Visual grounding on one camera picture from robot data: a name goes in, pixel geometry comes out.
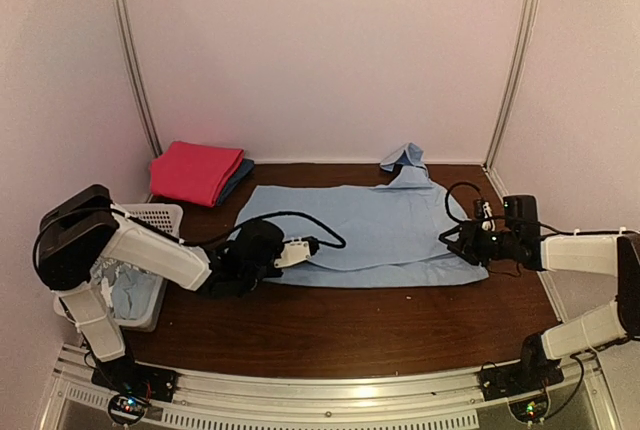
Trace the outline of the light blue shirt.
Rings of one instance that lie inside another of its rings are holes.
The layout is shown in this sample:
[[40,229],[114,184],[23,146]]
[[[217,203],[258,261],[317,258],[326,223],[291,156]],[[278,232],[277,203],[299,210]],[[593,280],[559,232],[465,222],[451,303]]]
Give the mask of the light blue shirt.
[[429,176],[423,151],[408,143],[380,164],[397,176],[375,187],[342,185],[288,188],[259,185],[237,220],[278,212],[272,221],[288,237],[326,232],[311,215],[346,241],[343,249],[321,247],[307,263],[284,271],[277,283],[323,288],[458,286],[482,281],[487,271],[450,253],[438,236],[467,215]]

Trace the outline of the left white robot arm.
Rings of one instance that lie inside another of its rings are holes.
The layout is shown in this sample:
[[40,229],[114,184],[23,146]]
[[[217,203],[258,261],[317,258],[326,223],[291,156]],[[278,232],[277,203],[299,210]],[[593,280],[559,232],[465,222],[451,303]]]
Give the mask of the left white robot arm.
[[149,273],[206,298],[240,296],[280,273],[283,231],[268,219],[242,224],[232,240],[196,245],[164,232],[116,204],[103,185],[91,185],[46,213],[32,247],[42,283],[70,313],[106,379],[123,394],[144,383],[121,327],[93,274],[104,262]]

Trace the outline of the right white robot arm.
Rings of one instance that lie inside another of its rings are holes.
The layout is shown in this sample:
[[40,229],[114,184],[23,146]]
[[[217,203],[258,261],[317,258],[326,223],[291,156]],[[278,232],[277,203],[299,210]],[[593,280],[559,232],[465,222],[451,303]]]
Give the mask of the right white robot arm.
[[504,197],[499,214],[478,200],[473,217],[452,220],[439,236],[451,253],[474,266],[512,261],[539,273],[564,312],[523,342],[512,373],[519,390],[535,390],[566,357],[638,339],[638,231],[561,231],[540,221],[532,195]]

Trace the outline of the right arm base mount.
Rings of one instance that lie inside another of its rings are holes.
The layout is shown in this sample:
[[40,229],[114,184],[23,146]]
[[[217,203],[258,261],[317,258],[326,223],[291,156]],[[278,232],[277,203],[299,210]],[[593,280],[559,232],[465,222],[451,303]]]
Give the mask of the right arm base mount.
[[544,390],[562,383],[564,375],[560,360],[546,356],[542,334],[538,333],[525,338],[518,361],[504,365],[486,362],[477,380],[484,399],[491,401]]

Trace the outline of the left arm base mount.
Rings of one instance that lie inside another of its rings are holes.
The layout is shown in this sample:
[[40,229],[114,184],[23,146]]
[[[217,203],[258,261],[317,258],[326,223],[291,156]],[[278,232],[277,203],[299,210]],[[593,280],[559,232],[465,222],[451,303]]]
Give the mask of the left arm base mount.
[[100,360],[92,348],[89,348],[89,355],[94,367],[91,377],[93,384],[143,402],[172,402],[178,373],[137,363],[128,343],[125,343],[124,355],[113,360]]

